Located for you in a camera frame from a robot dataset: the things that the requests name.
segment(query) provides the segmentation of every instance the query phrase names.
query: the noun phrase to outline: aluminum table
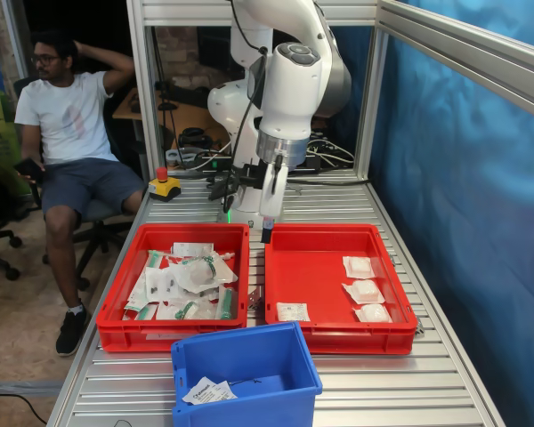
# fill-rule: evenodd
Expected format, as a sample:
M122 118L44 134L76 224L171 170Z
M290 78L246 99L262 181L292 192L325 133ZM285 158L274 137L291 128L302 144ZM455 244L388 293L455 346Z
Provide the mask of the aluminum table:
M335 171L325 173L324 180L356 180L356 175ZM182 194L170 203L145 198L109 284L139 225L215 222L221 206L209 202L207 195L205 181L183 181ZM282 221L376 225L425 330L416 337L408 356L314 356L324 389L316 400L314 427L504 426L371 185L289 185ZM259 240L259 232L252 232L251 300L263 293L263 245ZM106 286L101 303L108 290ZM259 305L249 311L248 324L262 323L263 309ZM92 322L47 425L171 427L174 402L169 353L105 352Z

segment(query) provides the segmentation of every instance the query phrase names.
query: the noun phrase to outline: blue shorts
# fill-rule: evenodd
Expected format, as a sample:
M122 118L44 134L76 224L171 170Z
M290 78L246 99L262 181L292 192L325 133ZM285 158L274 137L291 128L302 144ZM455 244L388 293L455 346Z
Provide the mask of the blue shorts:
M120 162L83 158L74 162L46 165L42 186L44 214L54 206L69 206L79 217L92 198L104 202L115 212L123 212L123 202L146 184Z

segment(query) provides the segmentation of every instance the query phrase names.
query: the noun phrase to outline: blue bin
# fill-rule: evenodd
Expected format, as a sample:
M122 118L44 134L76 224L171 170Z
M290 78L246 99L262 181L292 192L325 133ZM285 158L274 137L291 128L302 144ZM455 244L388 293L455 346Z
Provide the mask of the blue bin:
M174 427L312 426L322 383L296 322L194 335L173 344L172 361ZM185 403L204 376L227 381L238 398Z

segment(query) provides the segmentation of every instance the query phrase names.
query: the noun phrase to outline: red plastic crate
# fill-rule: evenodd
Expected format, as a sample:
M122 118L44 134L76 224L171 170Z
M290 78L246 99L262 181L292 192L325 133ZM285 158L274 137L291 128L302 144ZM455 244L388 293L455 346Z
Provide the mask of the red plastic crate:
M232 320L122 320L128 296L148 259L148 250L170 252L174 242L213 243L218 254L235 253L226 261L237 282L238 316ZM194 334L247 325L249 227L244 224L148 224L136 232L125 259L97 316L106 351L170 351L173 342Z
M392 323L362 323L342 284L343 256L367 256L373 280ZM310 322L300 322L312 353L408 354L417 318L375 226L277 224L265 246L265 320L279 323L277 302L304 302Z

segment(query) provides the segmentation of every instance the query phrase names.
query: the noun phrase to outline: floor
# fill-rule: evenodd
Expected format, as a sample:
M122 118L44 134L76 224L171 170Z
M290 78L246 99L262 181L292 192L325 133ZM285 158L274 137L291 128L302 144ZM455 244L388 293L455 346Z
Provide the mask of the floor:
M118 217L114 222L131 221ZM45 248L45 225L41 212L33 212L22 222L11 222L7 229L19 236L23 245L14 249L8 239L0 239L0 257L21 273L8 281L0 270L0 383L60 383L65 379L73 358L60 358L55 352L66 306L53 280L51 269L42 264ZM86 243L76 245L77 258ZM81 293L85 307L94 310L117 260L118 249L97 251L85 269L90 288ZM56 396L27 395L36 412L45 420L52 412ZM0 398L0 427L42 425L21 399Z

